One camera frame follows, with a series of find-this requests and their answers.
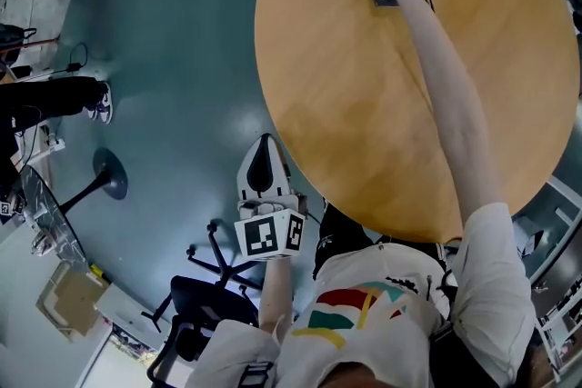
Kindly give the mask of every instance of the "gray floor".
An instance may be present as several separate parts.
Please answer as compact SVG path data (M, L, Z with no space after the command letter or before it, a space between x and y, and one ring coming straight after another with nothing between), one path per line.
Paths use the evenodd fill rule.
M87 43L88 75L113 86L109 126L84 115L64 118L67 148L52 156L55 194L65 200L91 181L94 150L121 159L129 196L117 202L99 192L68 215L90 259L147 305L166 296L176 274L212 280L186 260L214 261L206 224L222 219L217 239L227 261L237 250L236 171L250 145L275 133L261 93L254 48L255 0L73 0L59 61ZM291 164L293 186L321 217L319 195ZM296 305L311 289L317 229L307 226L305 253L296 261Z

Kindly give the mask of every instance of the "shoe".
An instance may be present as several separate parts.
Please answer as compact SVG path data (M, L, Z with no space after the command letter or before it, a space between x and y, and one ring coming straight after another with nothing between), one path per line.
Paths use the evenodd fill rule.
M111 119L113 118L113 103L111 101L111 86L109 83L102 83L105 87L105 94L103 95L103 99L97 105L97 112L101 117L101 121L105 124L109 124Z
M93 109L93 110L89 110L89 109L87 109L87 115L89 116L89 118L90 118L91 120L93 120L93 121L94 121L94 120L96 120L96 119L97 119L98 112L97 112L95 109Z

